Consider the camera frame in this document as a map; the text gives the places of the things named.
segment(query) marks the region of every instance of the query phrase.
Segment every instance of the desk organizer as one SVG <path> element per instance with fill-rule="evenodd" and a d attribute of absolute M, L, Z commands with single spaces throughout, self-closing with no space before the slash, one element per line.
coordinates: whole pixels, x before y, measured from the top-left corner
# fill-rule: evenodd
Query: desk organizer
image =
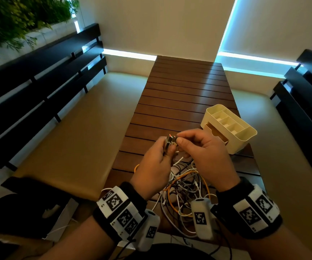
<path fill-rule="evenodd" d="M 250 138 L 257 135 L 253 127 L 221 104 L 206 109 L 201 127 L 218 136 L 225 143 L 229 154 L 243 149 Z"/>

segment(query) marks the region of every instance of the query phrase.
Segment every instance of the wristband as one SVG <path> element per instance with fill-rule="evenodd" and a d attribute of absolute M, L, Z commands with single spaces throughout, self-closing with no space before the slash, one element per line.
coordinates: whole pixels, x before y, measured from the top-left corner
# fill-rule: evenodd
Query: wristband
<path fill-rule="evenodd" d="M 276 232 L 282 224 L 278 206 L 258 185 L 246 178 L 233 188 L 216 192 L 218 205 L 211 212 L 231 231 L 247 239 L 261 239 Z"/>
<path fill-rule="evenodd" d="M 100 200 L 93 218 L 111 239 L 118 243 L 131 240 L 144 222 L 147 202 L 128 182 L 115 186 Z"/>

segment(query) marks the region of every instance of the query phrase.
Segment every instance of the white sensor device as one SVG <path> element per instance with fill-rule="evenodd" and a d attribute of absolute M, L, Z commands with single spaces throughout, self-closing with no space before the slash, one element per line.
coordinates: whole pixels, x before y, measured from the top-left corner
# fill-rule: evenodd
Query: white sensor device
<path fill-rule="evenodd" d="M 212 206 L 208 198 L 197 198 L 191 202 L 194 227 L 199 239 L 214 240 L 216 236 L 216 217 L 210 212 Z"/>
<path fill-rule="evenodd" d="M 147 215 L 147 219 L 134 236 L 136 241 L 132 243 L 136 250 L 142 252 L 148 251 L 153 245 L 156 231 L 161 222 L 160 217 L 152 210 L 146 209 L 145 214 Z"/>

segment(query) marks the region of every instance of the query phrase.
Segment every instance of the wooden table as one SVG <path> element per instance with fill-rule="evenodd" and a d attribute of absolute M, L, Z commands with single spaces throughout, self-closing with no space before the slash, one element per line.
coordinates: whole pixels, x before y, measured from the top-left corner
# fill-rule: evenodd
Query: wooden table
<path fill-rule="evenodd" d="M 105 188 L 129 181 L 134 167 L 159 136 L 200 128 L 206 109 L 216 104 L 240 116 L 220 63 L 157 56 Z M 240 176 L 265 190 L 249 144 L 231 158 Z M 149 201 L 148 208 L 154 204 L 155 201 Z M 164 217 L 159 205 L 155 212 L 161 217 L 159 232 L 180 235 Z M 245 248 L 238 236 L 225 228 L 223 232 L 232 247 Z"/>

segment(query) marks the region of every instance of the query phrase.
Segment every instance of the artificial foliage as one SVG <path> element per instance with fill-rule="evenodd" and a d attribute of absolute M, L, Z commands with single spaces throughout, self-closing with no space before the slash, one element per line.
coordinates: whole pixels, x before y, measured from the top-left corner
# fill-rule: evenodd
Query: artificial foliage
<path fill-rule="evenodd" d="M 18 51 L 25 40 L 33 48 L 37 39 L 29 32 L 67 22 L 78 7 L 78 0 L 0 0 L 0 47 Z"/>

